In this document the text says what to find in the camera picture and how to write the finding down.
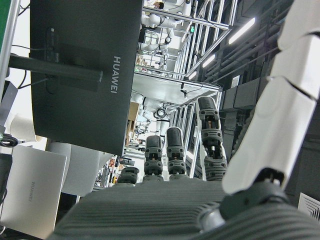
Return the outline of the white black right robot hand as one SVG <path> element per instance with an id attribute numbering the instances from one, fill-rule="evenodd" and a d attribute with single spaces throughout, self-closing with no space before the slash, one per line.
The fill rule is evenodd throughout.
<path id="1" fill-rule="evenodd" d="M 284 192 L 320 97 L 320 3 L 293 2 L 269 82 L 227 168 L 90 193 L 51 240 L 317 240 Z"/>

